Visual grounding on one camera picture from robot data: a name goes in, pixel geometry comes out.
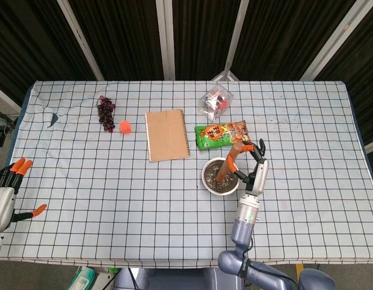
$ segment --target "plastic container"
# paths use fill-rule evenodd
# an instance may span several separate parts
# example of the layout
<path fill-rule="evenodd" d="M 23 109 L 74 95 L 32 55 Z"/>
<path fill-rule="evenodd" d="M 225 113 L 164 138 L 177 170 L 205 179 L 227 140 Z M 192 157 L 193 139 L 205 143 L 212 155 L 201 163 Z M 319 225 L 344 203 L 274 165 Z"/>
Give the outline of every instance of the plastic container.
<path fill-rule="evenodd" d="M 206 114 L 208 120 L 213 122 L 224 113 L 231 104 L 234 95 L 222 85 L 215 85 L 199 100 L 199 112 Z"/>

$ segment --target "equipment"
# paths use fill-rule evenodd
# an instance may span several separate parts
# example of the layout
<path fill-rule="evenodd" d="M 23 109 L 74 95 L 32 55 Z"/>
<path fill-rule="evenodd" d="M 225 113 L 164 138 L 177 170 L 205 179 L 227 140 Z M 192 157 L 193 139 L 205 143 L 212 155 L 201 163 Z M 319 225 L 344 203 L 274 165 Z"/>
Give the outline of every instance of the equipment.
<path fill-rule="evenodd" d="M 23 176 L 31 167 L 32 161 L 19 159 L 16 163 L 0 170 L 0 249 L 3 237 L 1 233 L 7 229 L 11 222 L 19 222 L 40 215 L 47 205 L 43 204 L 28 213 L 14 213 L 16 195 L 18 194 Z"/>
<path fill-rule="evenodd" d="M 296 282 L 283 272 L 261 262 L 248 259 L 247 252 L 252 248 L 252 233 L 258 220 L 258 196 L 263 193 L 267 179 L 269 162 L 264 158 L 266 147 L 262 139 L 260 147 L 245 141 L 242 152 L 250 152 L 257 164 L 248 176 L 235 165 L 233 158 L 228 155 L 229 168 L 244 183 L 246 192 L 239 200 L 237 216 L 232 227 L 231 239 L 235 243 L 233 251 L 223 251 L 218 257 L 218 267 L 227 274 L 239 276 L 265 290 L 291 290 Z M 315 269 L 305 269 L 299 276 L 301 290 L 334 290 L 334 281 L 325 273 Z"/>

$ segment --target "white metal pole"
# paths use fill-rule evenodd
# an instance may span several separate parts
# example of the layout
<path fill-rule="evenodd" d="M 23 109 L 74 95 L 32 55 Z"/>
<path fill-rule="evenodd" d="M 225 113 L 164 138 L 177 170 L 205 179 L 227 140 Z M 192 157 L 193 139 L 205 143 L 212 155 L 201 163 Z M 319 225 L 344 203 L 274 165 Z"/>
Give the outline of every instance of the white metal pole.
<path fill-rule="evenodd" d="M 373 152 L 373 142 L 369 143 L 368 145 L 365 146 L 365 151 L 366 151 L 366 153 Z"/>
<path fill-rule="evenodd" d="M 164 80 L 175 80 L 172 0 L 156 0 Z"/>
<path fill-rule="evenodd" d="M 235 53 L 237 44 L 239 42 L 239 37 L 241 33 L 241 29 L 243 28 L 243 22 L 244 18 L 246 17 L 247 8 L 248 8 L 249 0 L 241 0 L 239 11 L 237 13 L 236 17 L 236 23 L 234 27 L 234 31 L 232 32 L 232 39 L 231 44 L 229 45 L 228 54 L 227 54 L 227 60 L 225 62 L 224 67 L 224 77 L 228 78 L 229 70 L 231 69 L 232 62 L 234 61 Z"/>
<path fill-rule="evenodd" d="M 90 46 L 83 34 L 82 29 L 79 26 L 78 20 L 75 17 L 74 11 L 72 11 L 72 8 L 70 6 L 70 3 L 68 0 L 57 0 L 60 9 L 62 9 L 63 14 L 65 15 L 65 18 L 68 22 L 68 25 L 70 25 L 70 28 L 77 39 L 77 42 L 82 49 L 82 52 L 88 61 L 92 72 L 94 73 L 94 76 L 97 80 L 104 80 L 104 77 L 102 76 L 102 72 L 97 64 L 97 61 L 94 58 L 94 55 L 91 52 Z"/>
<path fill-rule="evenodd" d="M 1 89 L 0 89 L 0 98 L 6 103 L 8 103 L 8 105 L 10 105 L 11 108 L 13 108 L 16 112 L 20 113 L 22 108 L 18 104 L 16 104 L 9 96 L 4 94 Z"/>
<path fill-rule="evenodd" d="M 373 0 L 357 0 L 326 41 L 313 62 L 301 77 L 302 81 L 312 81 L 347 40 L 361 20 L 373 7 Z"/>

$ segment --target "notebook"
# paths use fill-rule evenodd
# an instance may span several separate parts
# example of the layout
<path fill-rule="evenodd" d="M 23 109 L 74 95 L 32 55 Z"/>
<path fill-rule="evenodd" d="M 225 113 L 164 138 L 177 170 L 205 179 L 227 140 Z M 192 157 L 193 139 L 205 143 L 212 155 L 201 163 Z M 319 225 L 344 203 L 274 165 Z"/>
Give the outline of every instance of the notebook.
<path fill-rule="evenodd" d="M 189 157 L 187 130 L 181 109 L 145 114 L 150 161 Z"/>

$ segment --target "robotic hand with orange fingertips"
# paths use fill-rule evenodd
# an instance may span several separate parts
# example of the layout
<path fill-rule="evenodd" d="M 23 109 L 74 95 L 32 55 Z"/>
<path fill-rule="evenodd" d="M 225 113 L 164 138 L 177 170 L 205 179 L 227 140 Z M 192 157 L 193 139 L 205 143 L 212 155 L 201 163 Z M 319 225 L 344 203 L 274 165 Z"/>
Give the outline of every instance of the robotic hand with orange fingertips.
<path fill-rule="evenodd" d="M 14 212 L 16 195 L 22 184 L 22 179 L 31 165 L 31 160 L 26 162 L 25 158 L 21 158 L 16 163 L 0 170 L 0 249 L 3 240 L 1 233 L 10 226 L 11 222 L 34 218 L 47 207 L 46 204 L 43 204 L 30 212 Z"/>
<path fill-rule="evenodd" d="M 250 152 L 255 161 L 257 162 L 253 172 L 245 175 L 236 166 L 233 157 L 229 154 L 227 156 L 229 170 L 236 174 L 245 184 L 246 193 L 253 196 L 259 196 L 263 193 L 264 184 L 267 179 L 267 172 L 269 169 L 269 162 L 264 158 L 266 152 L 266 145 L 264 145 L 263 139 L 259 140 L 260 147 L 250 141 L 244 141 L 244 146 L 240 153 Z"/>

